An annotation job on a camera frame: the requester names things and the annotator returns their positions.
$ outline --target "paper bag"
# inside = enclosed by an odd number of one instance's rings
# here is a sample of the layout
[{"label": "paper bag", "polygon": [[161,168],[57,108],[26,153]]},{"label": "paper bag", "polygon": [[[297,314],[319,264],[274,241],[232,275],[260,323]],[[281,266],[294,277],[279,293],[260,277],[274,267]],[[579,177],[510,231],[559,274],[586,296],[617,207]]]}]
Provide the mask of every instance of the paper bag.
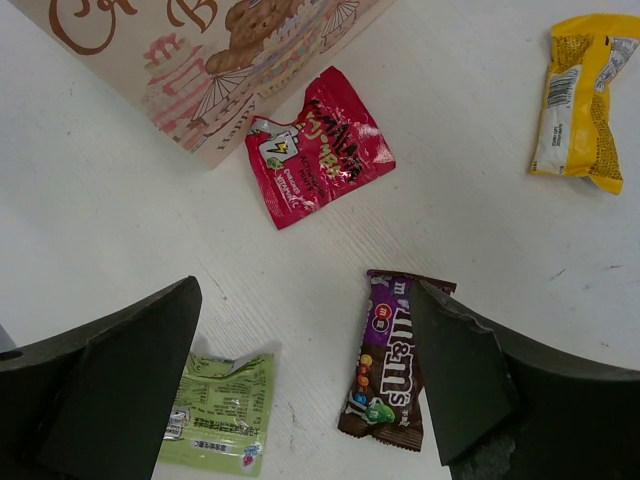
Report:
[{"label": "paper bag", "polygon": [[216,165],[393,0],[10,1]]}]

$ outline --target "barcode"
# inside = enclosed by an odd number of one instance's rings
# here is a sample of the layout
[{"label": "barcode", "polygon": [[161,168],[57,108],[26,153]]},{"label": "barcode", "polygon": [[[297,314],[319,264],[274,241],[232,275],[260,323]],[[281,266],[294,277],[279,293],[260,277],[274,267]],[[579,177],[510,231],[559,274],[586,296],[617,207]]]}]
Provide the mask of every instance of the barcode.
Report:
[{"label": "barcode", "polygon": [[214,452],[228,453],[231,452],[231,445],[225,443],[205,442],[204,440],[194,440],[193,446],[205,450],[213,450]]},{"label": "barcode", "polygon": [[580,70],[572,68],[551,77],[547,108],[569,105],[573,99],[573,90],[580,76]]}]

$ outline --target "white table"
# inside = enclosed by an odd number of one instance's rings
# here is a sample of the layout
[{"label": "white table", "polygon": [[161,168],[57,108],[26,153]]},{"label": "white table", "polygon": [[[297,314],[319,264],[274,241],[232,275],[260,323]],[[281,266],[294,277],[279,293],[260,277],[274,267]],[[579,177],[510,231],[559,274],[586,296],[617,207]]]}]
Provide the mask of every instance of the white table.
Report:
[{"label": "white table", "polygon": [[398,0],[335,60],[398,169],[278,232],[243,148],[209,170],[0,2],[1,322],[24,345],[196,275],[212,352],[283,344],[262,478],[449,478],[426,406],[421,454],[336,430],[367,268],[456,281],[489,318],[640,369],[640,54],[613,86],[622,196],[527,174],[549,27],[595,11],[640,4]]}]

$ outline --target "brown teddy bear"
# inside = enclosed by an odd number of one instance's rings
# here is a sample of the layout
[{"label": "brown teddy bear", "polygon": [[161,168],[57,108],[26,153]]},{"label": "brown teddy bear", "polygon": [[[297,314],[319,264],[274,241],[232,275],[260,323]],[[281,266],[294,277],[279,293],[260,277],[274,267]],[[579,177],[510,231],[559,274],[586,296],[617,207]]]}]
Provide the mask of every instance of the brown teddy bear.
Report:
[{"label": "brown teddy bear", "polygon": [[227,13],[231,32],[229,49],[212,55],[206,69],[211,75],[250,67],[262,52],[264,40],[292,18],[305,0],[241,0]]}]

